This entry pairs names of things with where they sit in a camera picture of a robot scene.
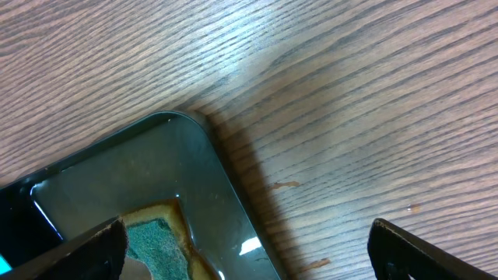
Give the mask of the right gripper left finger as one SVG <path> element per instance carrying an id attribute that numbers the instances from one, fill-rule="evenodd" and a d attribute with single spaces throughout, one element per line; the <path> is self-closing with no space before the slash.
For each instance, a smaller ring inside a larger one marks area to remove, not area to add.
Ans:
<path id="1" fill-rule="evenodd" d="M 123 220 L 112 218 L 1 275 L 4 280 L 118 280 L 128 238 Z"/>

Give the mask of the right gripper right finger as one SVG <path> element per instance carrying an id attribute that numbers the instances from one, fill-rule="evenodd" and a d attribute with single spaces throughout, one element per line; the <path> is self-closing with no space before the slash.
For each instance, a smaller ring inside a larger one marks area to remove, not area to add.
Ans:
<path id="1" fill-rule="evenodd" d="M 385 219 L 373 221 L 367 251 L 378 279 L 497 280 Z"/>

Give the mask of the green yellow sponge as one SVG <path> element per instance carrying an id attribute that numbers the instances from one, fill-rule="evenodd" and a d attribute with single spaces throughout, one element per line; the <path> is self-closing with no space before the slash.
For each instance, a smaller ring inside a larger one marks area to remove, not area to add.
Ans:
<path id="1" fill-rule="evenodd" d="M 221 278 L 195 248 L 177 200 L 159 201 L 121 217 L 128 241 L 121 279 Z"/>

